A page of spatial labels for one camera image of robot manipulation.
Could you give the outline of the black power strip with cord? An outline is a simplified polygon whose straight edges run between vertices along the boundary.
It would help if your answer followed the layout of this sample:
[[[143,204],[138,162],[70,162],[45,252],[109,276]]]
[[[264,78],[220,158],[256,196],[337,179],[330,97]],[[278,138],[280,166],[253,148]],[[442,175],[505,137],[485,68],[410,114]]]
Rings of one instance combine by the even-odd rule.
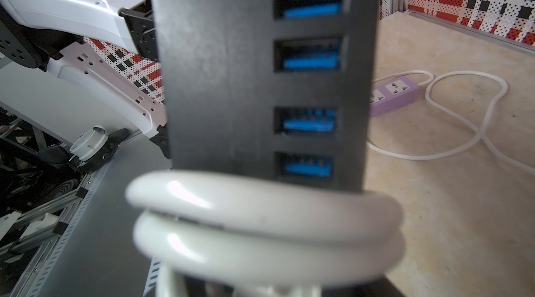
[[[152,0],[172,166],[130,182],[154,296],[398,296],[363,188],[379,0]]]

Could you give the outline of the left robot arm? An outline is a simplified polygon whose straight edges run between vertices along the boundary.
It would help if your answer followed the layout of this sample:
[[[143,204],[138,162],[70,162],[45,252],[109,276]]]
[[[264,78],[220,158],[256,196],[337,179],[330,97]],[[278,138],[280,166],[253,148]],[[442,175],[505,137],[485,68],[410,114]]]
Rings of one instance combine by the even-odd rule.
[[[105,42],[158,61],[151,0],[1,0],[1,54],[82,88],[128,119],[169,157],[165,107],[93,49]]]

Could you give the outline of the purple power strip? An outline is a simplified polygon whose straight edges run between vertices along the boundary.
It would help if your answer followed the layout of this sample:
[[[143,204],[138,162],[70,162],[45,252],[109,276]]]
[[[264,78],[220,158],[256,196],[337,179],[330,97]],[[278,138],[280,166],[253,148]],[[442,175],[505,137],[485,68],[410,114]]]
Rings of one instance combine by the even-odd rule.
[[[370,118],[406,106],[417,99],[419,85],[408,78],[397,78],[371,91]]]

